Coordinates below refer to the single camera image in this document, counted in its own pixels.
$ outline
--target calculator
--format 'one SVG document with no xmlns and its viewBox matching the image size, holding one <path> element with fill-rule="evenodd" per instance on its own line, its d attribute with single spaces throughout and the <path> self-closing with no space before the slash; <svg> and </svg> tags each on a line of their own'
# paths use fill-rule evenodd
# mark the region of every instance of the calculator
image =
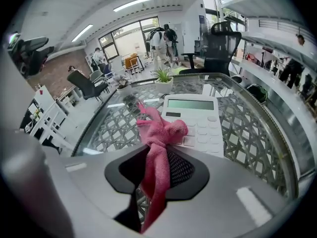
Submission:
<svg viewBox="0 0 317 238">
<path fill-rule="evenodd" d="M 216 97 L 200 94 L 166 95 L 162 117 L 173 122 L 183 120 L 188 134 L 181 145 L 223 158 L 223 140 Z"/>
</svg>

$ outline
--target glass table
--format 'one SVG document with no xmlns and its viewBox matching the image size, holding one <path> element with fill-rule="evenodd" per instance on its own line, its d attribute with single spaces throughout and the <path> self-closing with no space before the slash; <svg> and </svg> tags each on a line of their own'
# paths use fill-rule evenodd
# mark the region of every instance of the glass table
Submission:
<svg viewBox="0 0 317 238">
<path fill-rule="evenodd" d="M 153 79 L 132 84 L 132 94 L 112 93 L 83 131 L 72 156 L 98 154 L 140 144 L 137 103 L 163 110 L 165 95 Z M 298 184 L 292 156 L 278 126 L 265 108 L 238 83 L 218 73 L 177 75 L 171 94 L 201 94 L 204 84 L 217 97 L 224 156 L 248 169 L 289 200 Z"/>
</svg>

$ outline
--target white pot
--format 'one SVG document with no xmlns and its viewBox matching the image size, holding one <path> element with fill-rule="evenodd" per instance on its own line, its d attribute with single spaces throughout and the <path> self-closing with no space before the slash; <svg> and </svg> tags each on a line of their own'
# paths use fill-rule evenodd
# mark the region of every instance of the white pot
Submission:
<svg viewBox="0 0 317 238">
<path fill-rule="evenodd" d="M 169 94 L 173 88 L 173 80 L 174 78 L 172 77 L 172 79 L 169 82 L 162 83 L 162 82 L 159 82 L 159 80 L 157 79 L 155 81 L 155 85 L 157 86 L 157 91 L 159 93 Z"/>
<path fill-rule="evenodd" d="M 128 85 L 122 89 L 117 88 L 117 92 L 120 94 L 122 98 L 127 97 L 128 95 L 132 94 L 132 86 Z"/>
</svg>

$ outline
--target brick wall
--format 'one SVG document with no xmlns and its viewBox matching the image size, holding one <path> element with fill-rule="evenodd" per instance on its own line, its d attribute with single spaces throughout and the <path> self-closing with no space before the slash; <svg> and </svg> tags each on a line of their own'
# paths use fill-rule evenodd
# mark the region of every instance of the brick wall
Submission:
<svg viewBox="0 0 317 238">
<path fill-rule="evenodd" d="M 84 50 L 77 50 L 58 56 L 46 62 L 43 70 L 39 74 L 28 78 L 27 81 L 35 91 L 35 86 L 38 83 L 45 85 L 53 98 L 58 98 L 65 88 L 69 89 L 73 86 L 72 83 L 67 81 L 67 76 L 69 75 L 68 67 L 70 65 L 81 70 L 87 77 L 92 73 L 87 65 L 85 56 Z"/>
</svg>

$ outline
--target pink cloth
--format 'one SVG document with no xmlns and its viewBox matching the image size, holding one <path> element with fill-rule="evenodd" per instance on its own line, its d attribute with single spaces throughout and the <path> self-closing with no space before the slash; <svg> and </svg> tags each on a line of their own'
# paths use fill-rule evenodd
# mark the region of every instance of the pink cloth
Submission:
<svg viewBox="0 0 317 238">
<path fill-rule="evenodd" d="M 142 143 L 150 146 L 146 158 L 144 178 L 141 189 L 151 200 L 147 216 L 142 226 L 143 233 L 165 209 L 165 193 L 170 187 L 169 162 L 166 145 L 179 142 L 187 135 L 188 128 L 182 120 L 173 123 L 165 121 L 155 108 L 144 108 L 141 113 L 148 114 L 152 120 L 137 120 Z"/>
</svg>

